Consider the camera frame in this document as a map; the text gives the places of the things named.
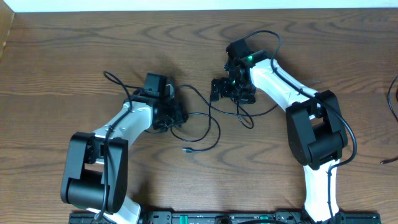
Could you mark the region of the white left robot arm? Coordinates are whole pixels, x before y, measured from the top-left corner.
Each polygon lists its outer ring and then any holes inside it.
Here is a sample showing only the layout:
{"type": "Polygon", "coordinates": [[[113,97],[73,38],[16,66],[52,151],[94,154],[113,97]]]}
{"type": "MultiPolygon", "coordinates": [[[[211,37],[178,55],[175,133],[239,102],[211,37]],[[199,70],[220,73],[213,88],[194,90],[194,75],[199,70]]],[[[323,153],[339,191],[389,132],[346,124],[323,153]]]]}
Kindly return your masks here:
{"type": "Polygon", "coordinates": [[[148,73],[120,112],[102,127],[70,139],[60,198],[80,208],[70,223],[140,223],[141,206],[127,195],[128,150],[150,128],[165,132],[187,121],[169,78],[148,73]]]}

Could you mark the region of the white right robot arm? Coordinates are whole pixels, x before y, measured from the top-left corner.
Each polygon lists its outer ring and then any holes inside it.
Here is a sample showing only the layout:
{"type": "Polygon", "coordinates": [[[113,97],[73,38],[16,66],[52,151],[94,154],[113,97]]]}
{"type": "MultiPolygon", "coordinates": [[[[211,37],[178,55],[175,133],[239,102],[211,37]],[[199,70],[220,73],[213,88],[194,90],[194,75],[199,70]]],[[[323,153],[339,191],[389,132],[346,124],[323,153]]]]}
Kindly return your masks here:
{"type": "Polygon", "coordinates": [[[266,51],[250,50],[244,39],[230,43],[226,53],[229,76],[212,80],[210,100],[253,104],[256,90],[268,94],[285,112],[288,144],[304,169],[307,218],[312,223],[335,221],[336,167],[348,143],[335,94],[301,84],[266,51]]]}

